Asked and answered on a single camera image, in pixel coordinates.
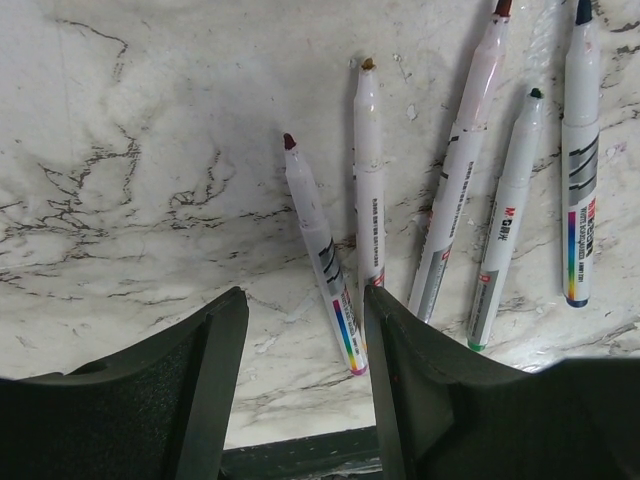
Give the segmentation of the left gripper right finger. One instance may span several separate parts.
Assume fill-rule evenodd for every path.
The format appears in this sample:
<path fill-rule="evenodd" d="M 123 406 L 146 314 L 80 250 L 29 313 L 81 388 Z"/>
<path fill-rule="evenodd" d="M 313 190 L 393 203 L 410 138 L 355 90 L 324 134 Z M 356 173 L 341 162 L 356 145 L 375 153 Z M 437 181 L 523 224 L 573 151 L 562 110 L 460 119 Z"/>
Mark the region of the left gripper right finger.
<path fill-rule="evenodd" d="M 365 330 L 387 479 L 635 479 L 639 362 L 527 373 L 473 352 L 368 287 Z"/>

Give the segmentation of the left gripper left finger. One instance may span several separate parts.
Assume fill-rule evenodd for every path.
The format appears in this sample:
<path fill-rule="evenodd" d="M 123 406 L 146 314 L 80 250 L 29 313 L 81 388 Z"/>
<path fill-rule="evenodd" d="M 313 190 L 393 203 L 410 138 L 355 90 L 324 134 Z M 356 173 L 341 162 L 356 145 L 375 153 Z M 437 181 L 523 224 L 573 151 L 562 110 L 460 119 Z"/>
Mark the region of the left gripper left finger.
<path fill-rule="evenodd" d="M 67 373 L 1 383 L 5 479 L 214 479 L 248 327 L 232 288 Z"/>

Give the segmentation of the purple-end white marker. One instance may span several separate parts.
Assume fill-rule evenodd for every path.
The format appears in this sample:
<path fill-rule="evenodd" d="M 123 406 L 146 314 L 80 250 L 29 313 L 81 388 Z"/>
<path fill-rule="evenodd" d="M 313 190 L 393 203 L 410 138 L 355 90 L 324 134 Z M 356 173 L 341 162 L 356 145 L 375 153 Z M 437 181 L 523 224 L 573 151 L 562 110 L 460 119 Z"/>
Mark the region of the purple-end white marker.
<path fill-rule="evenodd" d="M 286 180 L 331 326 L 347 368 L 362 375 L 368 368 L 366 348 L 317 184 L 293 136 L 285 133 L 283 143 Z"/>

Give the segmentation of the yellow-end white marker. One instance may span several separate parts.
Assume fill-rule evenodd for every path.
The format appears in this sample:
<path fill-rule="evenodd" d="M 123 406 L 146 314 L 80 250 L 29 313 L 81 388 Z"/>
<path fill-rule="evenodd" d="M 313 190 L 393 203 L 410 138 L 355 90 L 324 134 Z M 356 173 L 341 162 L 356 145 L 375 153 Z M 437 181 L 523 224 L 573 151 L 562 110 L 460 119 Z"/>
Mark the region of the yellow-end white marker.
<path fill-rule="evenodd" d="M 377 65 L 362 61 L 353 101 L 358 306 L 368 285 L 385 282 L 385 186 Z"/>

